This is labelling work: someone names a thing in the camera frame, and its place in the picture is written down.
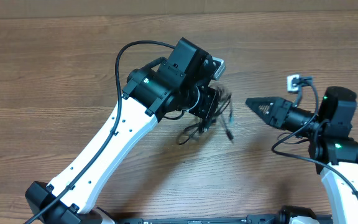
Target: tangled wires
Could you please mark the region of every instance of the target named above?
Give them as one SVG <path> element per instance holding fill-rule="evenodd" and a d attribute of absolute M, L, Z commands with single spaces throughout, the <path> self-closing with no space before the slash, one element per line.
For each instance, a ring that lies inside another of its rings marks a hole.
<path fill-rule="evenodd" d="M 210 120 L 211 120 L 211 124 L 214 124 L 217 122 L 217 120 L 219 119 L 223 128 L 226 131 L 226 135 L 227 138 L 229 138 L 230 141 L 232 141 L 234 139 L 233 134 L 230 132 L 227 123 L 232 123 L 233 122 L 233 105 L 232 105 L 232 101 L 231 101 L 231 93 L 227 92 L 225 88 L 223 88 L 222 86 L 216 85 L 215 88 L 218 91 L 218 108 L 217 110 L 214 112 L 214 114 L 211 116 Z M 226 122 L 226 119 L 223 115 L 223 112 L 227 109 L 227 107 L 230 106 L 230 113 L 229 113 L 229 117 L 228 117 L 228 122 Z M 185 111 L 182 111 L 182 114 L 177 116 L 176 118 L 168 118 L 168 119 L 180 119 L 183 115 L 185 114 Z M 195 136 L 195 134 L 197 132 L 199 132 L 199 134 L 203 134 L 204 132 L 206 132 L 208 129 L 204 126 L 204 122 L 200 121 L 198 123 L 192 124 L 188 127 L 186 127 L 177 137 L 177 144 L 178 145 L 183 145 L 186 142 L 188 142 L 191 138 L 193 138 Z M 183 136 L 186 136 L 187 138 L 184 141 L 180 141 L 180 139 Z"/>

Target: wood grain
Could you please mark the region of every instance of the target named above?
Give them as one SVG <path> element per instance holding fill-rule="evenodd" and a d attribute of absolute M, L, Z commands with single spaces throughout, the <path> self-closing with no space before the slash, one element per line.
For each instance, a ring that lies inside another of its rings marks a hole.
<path fill-rule="evenodd" d="M 358 10 L 358 0 L 0 0 L 0 19 Z"/>
<path fill-rule="evenodd" d="M 240 217 L 285 204 L 331 212 L 314 165 L 272 154 L 280 131 L 244 102 L 294 99 L 285 86 L 292 73 L 313 75 L 320 95 L 332 85 L 358 94 L 358 11 L 79 17 L 0 20 L 0 223 L 29 218 L 28 186 L 60 173 L 105 122 L 117 100 L 113 62 L 121 47 L 182 36 L 227 62 L 219 82 L 233 92 L 234 144 L 216 126 L 177 146 L 193 117 L 163 120 L 124 159 L 97 205 L 144 218 Z M 122 84 L 132 69 L 169 53 L 128 49 Z M 302 107 L 313 110 L 306 94 Z M 358 109 L 353 126 L 358 141 Z M 281 150 L 307 156 L 307 147 Z"/>

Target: end effector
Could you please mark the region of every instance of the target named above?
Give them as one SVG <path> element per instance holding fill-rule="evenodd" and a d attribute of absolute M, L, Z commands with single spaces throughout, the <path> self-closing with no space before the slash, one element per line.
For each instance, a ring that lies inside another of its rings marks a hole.
<path fill-rule="evenodd" d="M 153 67 L 159 65 L 155 72 Z M 209 87 L 226 69 L 224 60 L 182 38 L 168 59 L 158 58 L 135 69 L 127 79 L 123 97 L 133 97 L 147 107 L 145 113 L 160 121 L 166 113 L 187 110 L 210 119 L 216 111 L 219 92 Z"/>

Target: wire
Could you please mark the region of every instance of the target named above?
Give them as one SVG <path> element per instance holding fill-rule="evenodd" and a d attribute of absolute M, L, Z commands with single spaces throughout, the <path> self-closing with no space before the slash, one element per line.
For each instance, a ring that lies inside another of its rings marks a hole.
<path fill-rule="evenodd" d="M 184 109 L 184 110 L 187 111 L 187 112 L 189 112 L 189 111 L 191 111 L 192 109 L 194 109 L 194 108 L 197 106 L 197 104 L 198 104 L 198 102 L 199 102 L 199 100 L 200 100 L 200 97 L 201 97 L 200 89 L 199 89 L 197 86 L 195 86 L 195 88 L 196 88 L 196 90 L 197 90 L 197 101 L 196 101 L 196 103 L 195 103 L 191 108 Z"/>
<path fill-rule="evenodd" d="M 59 200 L 69 191 L 69 190 L 73 190 L 75 187 L 75 183 L 82 177 L 82 175 L 92 166 L 92 164 L 95 162 L 95 160 L 100 156 L 100 154 L 103 152 L 103 150 L 106 148 L 106 146 L 109 144 L 109 141 L 111 140 L 111 138 L 114 136 L 114 133 L 116 132 L 116 129 L 118 127 L 118 124 L 120 122 L 120 117 L 121 117 L 121 110 L 122 110 L 122 98 L 121 98 L 121 85 L 119 82 L 119 60 L 122 56 L 122 54 L 124 53 L 124 51 L 126 49 L 128 49 L 129 47 L 133 46 L 133 45 L 138 45 L 138 44 L 155 44 L 155 45 L 161 45 L 161 46 L 165 46 L 165 47 L 169 47 L 171 49 L 174 49 L 175 47 L 170 45 L 170 44 L 166 44 L 163 42 L 158 42 L 158 41 L 154 41 L 154 40 L 139 40 L 139 41 L 135 41 L 135 42 L 131 42 L 127 45 L 125 45 L 117 54 L 117 58 L 116 58 L 116 64 L 115 64 L 115 75 L 116 75 L 116 87 L 117 87 L 117 97 L 118 97 L 118 102 L 117 102 L 117 116 L 116 116 L 116 121 L 114 122 L 114 126 L 111 128 L 110 130 L 110 134 L 107 137 L 107 139 L 104 141 L 103 145 L 100 147 L 100 149 L 97 151 L 97 153 L 92 157 L 92 159 L 87 163 L 87 165 L 77 174 L 77 176 L 65 187 L 65 189 L 51 202 L 49 203 L 47 206 L 45 206 L 41 211 L 39 211 L 37 214 L 35 214 L 33 217 L 31 217 L 30 219 L 28 219 L 24 224 L 30 224 L 32 222 L 34 222 L 36 219 L 38 219 L 41 215 L 43 215 L 47 210 L 49 210 L 53 205 L 55 205 L 57 202 L 59 202 Z"/>
<path fill-rule="evenodd" d="M 353 184 L 345 177 L 343 176 L 338 170 L 336 170 L 335 168 L 323 163 L 323 162 L 320 162 L 320 161 L 317 161 L 317 160 L 314 160 L 314 159 L 310 159 L 310 158 L 307 158 L 307 157 L 303 157 L 303 156 L 298 156 L 298 155 L 294 155 L 294 154 L 290 154 L 290 153 L 286 153 L 286 152 L 279 152 L 279 151 L 276 151 L 275 148 L 280 145 L 281 143 L 283 143 L 284 141 L 286 141 L 287 139 L 291 138 L 292 136 L 296 136 L 298 133 L 300 133 L 303 129 L 305 129 L 314 119 L 315 117 L 317 116 L 317 113 L 318 113 L 318 93 L 317 93 L 317 90 L 316 90 L 316 87 L 309 81 L 306 81 L 306 84 L 308 86 L 310 86 L 312 89 L 313 89 L 313 92 L 314 92 L 314 97 L 316 98 L 316 108 L 314 109 L 314 114 L 313 116 L 310 118 L 310 120 L 308 122 L 306 122 L 300 129 L 296 130 L 294 133 L 291 133 L 287 136 L 285 136 L 283 139 L 277 141 L 273 146 L 272 146 L 272 152 L 278 154 L 278 155 L 281 155 L 281 156 L 287 156 L 287 157 L 291 157 L 291 158 L 294 158 L 294 159 L 300 159 L 300 160 L 303 160 L 303 161 L 307 161 L 307 162 L 312 162 L 312 163 L 315 163 L 317 165 L 320 165 L 324 168 L 327 168 L 331 171 L 333 171 L 336 175 L 338 175 L 351 189 L 352 189 L 352 194 L 354 194 L 357 198 L 357 201 L 358 201 L 358 191 L 357 189 L 353 186 Z"/>
<path fill-rule="evenodd" d="M 164 118 L 165 118 L 165 119 L 170 119 L 170 120 L 174 120 L 174 121 L 176 121 L 176 120 L 179 120 L 180 118 L 182 118 L 182 117 L 183 117 L 183 115 L 185 115 L 185 111 L 184 111 L 184 110 L 183 110 L 183 111 L 181 111 L 181 114 L 180 114 L 179 116 L 176 116 L 176 117 L 174 117 L 174 118 L 164 116 Z"/>
<path fill-rule="evenodd" d="M 317 143 L 317 137 L 318 137 L 318 132 L 320 131 L 320 128 L 323 127 L 324 124 L 329 123 L 328 119 L 324 119 L 324 121 L 322 121 L 318 127 L 316 128 L 316 130 L 314 131 L 314 135 L 313 135 L 313 142 Z"/>
<path fill-rule="evenodd" d="M 283 136 L 284 134 L 291 134 L 291 132 L 284 132 L 284 133 L 281 133 L 279 136 L 277 136 L 277 140 L 279 141 L 280 140 L 280 137 Z M 292 144 L 292 145 L 295 145 L 295 144 L 301 144 L 301 143 L 304 143 L 304 142 L 307 142 L 307 141 L 310 141 L 309 139 L 302 139 L 300 141 L 297 141 L 297 142 L 283 142 L 284 144 Z"/>
<path fill-rule="evenodd" d="M 224 118 L 222 116 L 223 112 L 227 109 L 227 107 L 230 105 L 230 115 L 229 115 L 229 122 L 231 122 L 231 118 L 232 118 L 232 114 L 233 114 L 233 107 L 232 107 L 232 101 L 231 101 L 231 93 L 226 93 L 224 88 L 221 88 L 220 86 L 216 86 L 216 89 L 218 91 L 218 95 L 220 97 L 219 99 L 219 108 L 214 112 L 214 114 L 211 116 L 211 120 L 213 121 L 212 123 L 215 123 L 216 120 L 219 118 L 219 116 L 221 116 L 222 122 L 223 122 L 223 128 L 226 131 L 226 135 L 229 138 L 230 141 L 232 141 L 234 139 L 232 133 L 230 132 L 230 130 L 227 127 L 226 122 L 224 121 Z M 188 127 L 186 127 L 178 136 L 177 136 L 177 144 L 178 145 L 183 145 L 186 142 L 188 142 L 195 134 L 197 131 L 199 131 L 200 133 L 202 133 L 202 125 L 203 122 L 198 122 L 195 124 L 192 124 Z M 183 142 L 180 142 L 179 139 L 186 134 L 189 130 L 198 127 L 194 132 L 192 132 L 187 138 L 186 140 L 184 140 Z"/>

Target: wooden table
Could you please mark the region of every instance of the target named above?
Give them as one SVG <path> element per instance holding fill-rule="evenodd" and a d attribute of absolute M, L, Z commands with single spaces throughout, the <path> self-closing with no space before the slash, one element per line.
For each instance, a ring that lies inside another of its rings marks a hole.
<path fill-rule="evenodd" d="M 241 217 L 285 204 L 331 213 L 314 165 L 272 154 L 281 132 L 244 102 L 294 100 L 286 90 L 292 73 L 314 76 L 320 96 L 332 85 L 358 94 L 358 11 L 0 20 L 0 223 L 29 218 L 29 185 L 60 173 L 105 122 L 117 101 L 119 49 L 142 39 L 176 44 L 182 36 L 227 62 L 219 82 L 233 92 L 234 144 L 216 126 L 177 146 L 175 136 L 193 117 L 163 120 L 124 159 L 97 205 L 145 218 Z M 169 53 L 130 48 L 122 85 L 131 70 Z M 301 107 L 313 110 L 313 100 L 307 90 Z M 358 109 L 353 126 L 358 141 Z M 281 150 L 307 156 L 307 148 Z"/>

